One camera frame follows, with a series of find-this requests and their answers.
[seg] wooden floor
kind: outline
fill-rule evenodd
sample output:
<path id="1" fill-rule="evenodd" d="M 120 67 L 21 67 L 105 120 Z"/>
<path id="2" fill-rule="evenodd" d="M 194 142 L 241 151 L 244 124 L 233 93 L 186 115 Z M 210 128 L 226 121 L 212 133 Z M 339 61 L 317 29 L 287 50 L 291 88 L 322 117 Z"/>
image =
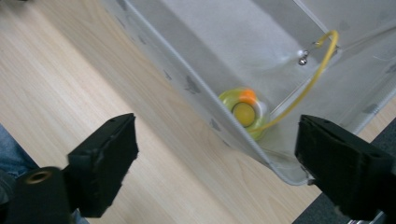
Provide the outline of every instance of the wooden floor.
<path id="1" fill-rule="evenodd" d="M 291 187 L 210 130 L 97 0 L 0 1 L 0 122 L 40 166 L 134 112 L 141 150 L 91 223 L 291 223 L 318 196 Z M 396 115 L 393 99 L 361 136 Z"/>

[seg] yellow tube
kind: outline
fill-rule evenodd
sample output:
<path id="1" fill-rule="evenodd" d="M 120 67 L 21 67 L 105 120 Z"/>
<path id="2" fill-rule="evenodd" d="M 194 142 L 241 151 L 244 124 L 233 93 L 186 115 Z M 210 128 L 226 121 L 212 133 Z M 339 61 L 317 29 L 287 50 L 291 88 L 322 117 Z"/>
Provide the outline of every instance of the yellow tube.
<path id="1" fill-rule="evenodd" d="M 270 122 L 266 123 L 265 125 L 263 125 L 262 127 L 255 129 L 255 130 L 251 130 L 251 132 L 261 132 L 275 124 L 277 124 L 278 122 L 280 122 L 283 118 L 285 118 L 289 112 L 294 109 L 295 106 L 297 106 L 297 104 L 299 104 L 304 97 L 308 94 L 308 92 L 312 89 L 312 87 L 314 86 L 314 84 L 318 81 L 321 73 L 323 72 L 324 68 L 327 66 L 330 58 L 332 57 L 332 54 L 335 51 L 336 48 L 336 44 L 338 42 L 338 33 L 335 30 L 332 30 L 330 32 L 328 32 L 327 34 L 325 34 L 324 36 L 322 36 L 316 43 L 316 48 L 320 48 L 323 45 L 323 42 L 326 40 L 326 38 L 328 38 L 329 36 L 332 36 L 332 42 L 326 52 L 326 54 L 323 57 L 322 62 L 320 63 L 319 68 L 317 69 L 317 71 L 315 72 L 314 76 L 312 77 L 311 81 L 308 83 L 308 85 L 306 85 L 305 89 L 303 90 L 303 92 L 293 101 L 293 103 L 291 103 L 291 105 L 289 105 L 288 108 L 285 109 L 285 111 L 283 111 L 279 116 L 277 116 L 275 119 L 271 120 Z"/>

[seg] dark gray carpet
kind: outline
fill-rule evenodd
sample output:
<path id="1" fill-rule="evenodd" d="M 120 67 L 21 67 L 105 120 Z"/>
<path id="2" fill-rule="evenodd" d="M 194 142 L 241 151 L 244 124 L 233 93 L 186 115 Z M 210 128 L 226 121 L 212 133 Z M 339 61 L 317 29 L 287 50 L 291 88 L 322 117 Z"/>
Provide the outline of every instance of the dark gray carpet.
<path id="1" fill-rule="evenodd" d="M 396 158 L 396 119 L 372 142 L 372 145 Z M 396 174 L 396 165 L 393 165 L 393 173 Z M 347 217 L 337 215 L 329 198 L 320 194 L 293 224 L 347 224 L 349 220 Z"/>

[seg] person's leg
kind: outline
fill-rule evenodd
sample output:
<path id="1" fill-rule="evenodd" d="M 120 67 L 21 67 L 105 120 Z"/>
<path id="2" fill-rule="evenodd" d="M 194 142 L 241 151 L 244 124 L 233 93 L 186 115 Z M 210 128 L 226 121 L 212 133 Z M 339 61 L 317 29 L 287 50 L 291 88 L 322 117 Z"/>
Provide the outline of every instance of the person's leg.
<path id="1" fill-rule="evenodd" d="M 0 170 L 18 178 L 38 166 L 0 124 Z"/>

